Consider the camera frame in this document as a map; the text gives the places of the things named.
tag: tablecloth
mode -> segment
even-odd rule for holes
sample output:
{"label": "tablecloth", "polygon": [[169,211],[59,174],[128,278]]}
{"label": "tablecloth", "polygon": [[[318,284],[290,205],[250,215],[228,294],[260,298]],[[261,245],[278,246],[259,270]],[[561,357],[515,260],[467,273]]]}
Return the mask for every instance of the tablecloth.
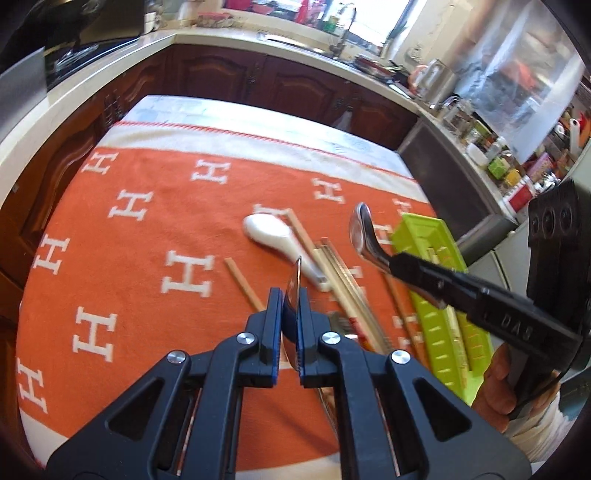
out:
{"label": "tablecloth", "polygon": [[[75,175],[25,288],[17,381],[39,463],[167,352],[207,351],[242,331],[253,311],[224,257],[263,300],[285,288],[289,262],[242,231],[254,212],[292,208],[315,241],[328,237],[405,346],[383,279],[349,244],[360,201],[382,238],[403,211],[433,215],[400,158],[370,142],[246,106],[143,99]],[[309,290],[317,309],[338,309]],[[246,389],[238,478],[340,478],[337,452],[317,394],[288,364],[276,388]]]}

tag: white spoon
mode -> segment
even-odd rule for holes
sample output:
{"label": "white spoon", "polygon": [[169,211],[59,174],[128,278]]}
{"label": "white spoon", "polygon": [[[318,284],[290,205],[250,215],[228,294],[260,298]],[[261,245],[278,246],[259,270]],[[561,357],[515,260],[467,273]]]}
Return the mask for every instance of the white spoon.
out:
{"label": "white spoon", "polygon": [[316,267],[300,245],[291,228],[269,213],[255,213],[244,219],[244,232],[257,243],[283,253],[292,263],[301,257],[302,273],[318,288],[330,291],[328,278]]}

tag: human hand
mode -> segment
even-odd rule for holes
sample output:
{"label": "human hand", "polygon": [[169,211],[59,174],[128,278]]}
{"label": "human hand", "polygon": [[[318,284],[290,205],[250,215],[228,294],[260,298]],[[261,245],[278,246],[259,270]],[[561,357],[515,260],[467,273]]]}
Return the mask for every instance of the human hand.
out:
{"label": "human hand", "polygon": [[[484,373],[484,382],[480,386],[472,408],[499,432],[504,433],[509,426],[509,413],[515,408],[517,398],[513,388],[507,383],[507,375],[511,370],[509,346],[504,343],[492,356],[491,364]],[[552,402],[560,385],[540,395],[536,400],[530,417],[544,411]]]}

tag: green tray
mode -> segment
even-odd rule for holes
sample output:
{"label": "green tray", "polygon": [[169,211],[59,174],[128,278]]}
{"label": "green tray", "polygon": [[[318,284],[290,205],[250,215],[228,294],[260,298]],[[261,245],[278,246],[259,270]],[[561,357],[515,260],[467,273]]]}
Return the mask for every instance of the green tray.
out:
{"label": "green tray", "polygon": [[[443,220],[403,213],[402,222],[392,234],[396,251],[407,252],[447,268],[466,272],[466,264]],[[470,323],[464,313],[457,322],[447,310],[433,307],[411,292],[431,362],[433,374],[471,404],[491,363],[492,344],[487,332]]]}

